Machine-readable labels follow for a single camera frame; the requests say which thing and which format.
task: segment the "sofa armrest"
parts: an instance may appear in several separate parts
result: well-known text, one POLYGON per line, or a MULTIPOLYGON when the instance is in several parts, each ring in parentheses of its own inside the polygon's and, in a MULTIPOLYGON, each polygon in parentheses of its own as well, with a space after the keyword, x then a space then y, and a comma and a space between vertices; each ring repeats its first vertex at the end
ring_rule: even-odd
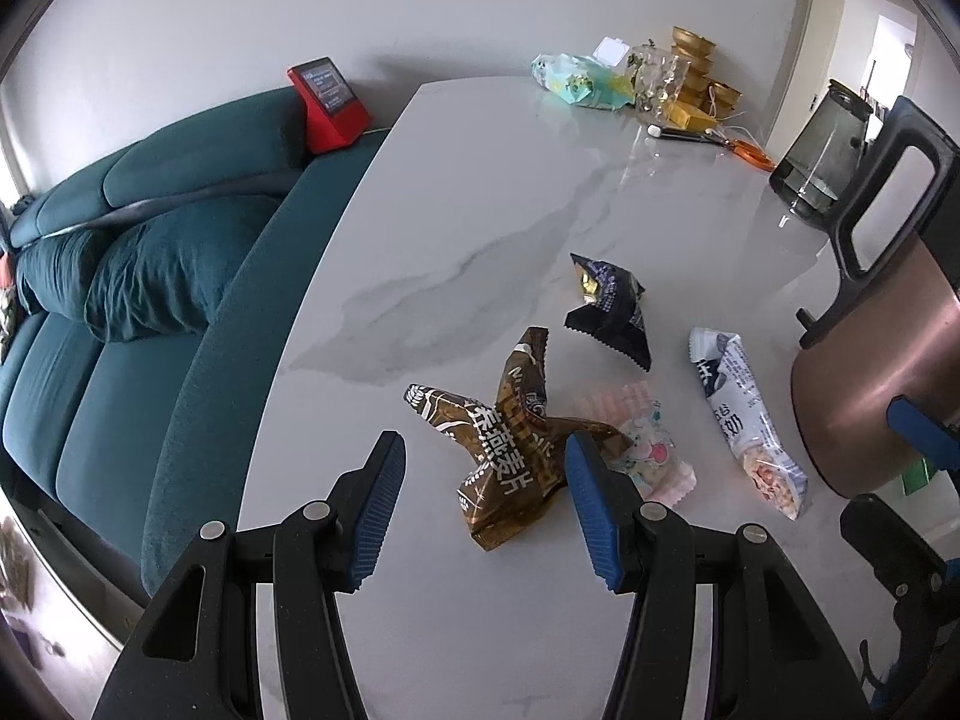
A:
POLYGON ((219 519, 236 527, 260 418, 296 312, 386 136, 373 132, 313 160, 224 294, 160 451, 140 554, 150 594, 203 523, 219 519))

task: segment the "yellow box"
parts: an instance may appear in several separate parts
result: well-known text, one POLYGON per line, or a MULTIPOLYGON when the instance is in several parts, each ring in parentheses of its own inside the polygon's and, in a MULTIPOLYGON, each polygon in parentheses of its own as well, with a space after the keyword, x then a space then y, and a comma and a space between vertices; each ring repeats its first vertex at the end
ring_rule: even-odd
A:
POLYGON ((706 132, 717 126, 717 119, 690 103, 670 103, 666 115, 679 129, 690 132, 706 132))

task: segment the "teal pillow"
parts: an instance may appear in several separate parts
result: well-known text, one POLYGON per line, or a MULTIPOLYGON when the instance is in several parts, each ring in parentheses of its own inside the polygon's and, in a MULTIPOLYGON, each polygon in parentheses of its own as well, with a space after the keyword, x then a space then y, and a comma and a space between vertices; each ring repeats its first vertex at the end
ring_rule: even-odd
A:
POLYGON ((104 255, 85 319, 105 343, 203 333, 277 210, 267 196, 215 197, 131 227, 104 255))
POLYGON ((123 208, 258 176, 289 179, 304 167, 305 121, 304 101, 292 86, 202 111, 127 151, 104 179, 104 195, 113 208, 123 208))
POLYGON ((83 322, 86 294, 112 241, 104 230, 77 230, 41 238, 21 251, 16 263, 20 303, 30 314, 46 309, 83 322))
POLYGON ((50 196, 49 191, 42 194, 28 205, 23 213, 18 215, 10 228, 10 242, 17 248, 32 244, 40 237, 40 228, 37 227, 37 217, 40 209, 50 196))
POLYGON ((114 151, 54 186, 47 194, 43 207, 37 211, 37 230, 40 234, 52 235, 112 211, 104 198, 104 178, 130 149, 130 146, 125 146, 120 151, 114 151))

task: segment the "electric kettle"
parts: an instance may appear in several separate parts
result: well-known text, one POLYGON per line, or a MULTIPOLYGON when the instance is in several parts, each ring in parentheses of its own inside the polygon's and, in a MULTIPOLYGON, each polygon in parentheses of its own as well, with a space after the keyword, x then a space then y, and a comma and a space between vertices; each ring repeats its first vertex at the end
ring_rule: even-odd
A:
POLYGON ((853 497, 895 479, 920 455, 890 429, 901 395, 942 422, 960 415, 960 149, 907 98, 832 213, 827 232, 840 269, 822 317, 806 332, 790 376, 794 415, 810 460, 837 493, 853 497), (880 257, 861 268, 853 228, 909 146, 934 176, 880 257))
POLYGON ((790 209, 816 227, 853 178, 867 136, 870 105, 833 79, 800 137, 770 175, 770 186, 790 209))

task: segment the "sofa cushion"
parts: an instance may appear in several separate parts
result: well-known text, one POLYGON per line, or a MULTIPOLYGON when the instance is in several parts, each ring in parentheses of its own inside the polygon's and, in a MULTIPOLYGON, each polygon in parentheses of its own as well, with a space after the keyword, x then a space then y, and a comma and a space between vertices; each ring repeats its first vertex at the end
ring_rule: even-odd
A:
POLYGON ((83 322, 90 282, 112 242, 104 230, 77 230, 26 248, 16 264, 20 303, 31 314, 46 309, 83 322))
POLYGON ((104 346, 56 471, 59 501, 135 562, 160 447, 199 343, 182 335, 104 346))
POLYGON ((253 442, 296 312, 386 136, 370 133, 313 160, 224 295, 160 452, 140 556, 148 592, 157 591, 200 525, 219 519, 236 527, 253 442))
POLYGON ((169 124, 113 166, 104 181, 107 202, 120 208, 147 197, 299 170, 306 153, 305 116, 304 101, 285 87, 169 124))
POLYGON ((270 197, 216 197, 131 227, 93 277, 86 323, 102 341, 203 333, 275 210, 270 197))
POLYGON ((50 314, 13 385, 3 444, 24 473, 56 498, 56 467, 102 344, 83 324, 50 314))
POLYGON ((43 208, 48 196, 50 196, 49 191, 32 201, 27 209, 13 220, 13 224, 10 225, 10 242, 16 248, 23 248, 27 244, 32 244, 40 237, 40 230, 37 228, 37 215, 43 208))
POLYGON ((20 324, 16 329, 16 335, 13 336, 13 343, 10 344, 7 357, 3 360, 3 365, 0 365, 0 424, 7 415, 13 385, 16 384, 16 379, 23 368, 23 361, 27 359, 27 352, 34 345, 34 338, 37 337, 37 332, 40 331, 46 317, 47 314, 42 312, 33 314, 20 324))
POLYGON ((125 146, 120 151, 114 151, 54 186, 37 212, 37 230, 40 230, 40 234, 59 232, 112 211, 104 197, 104 179, 130 149, 131 146, 125 146))

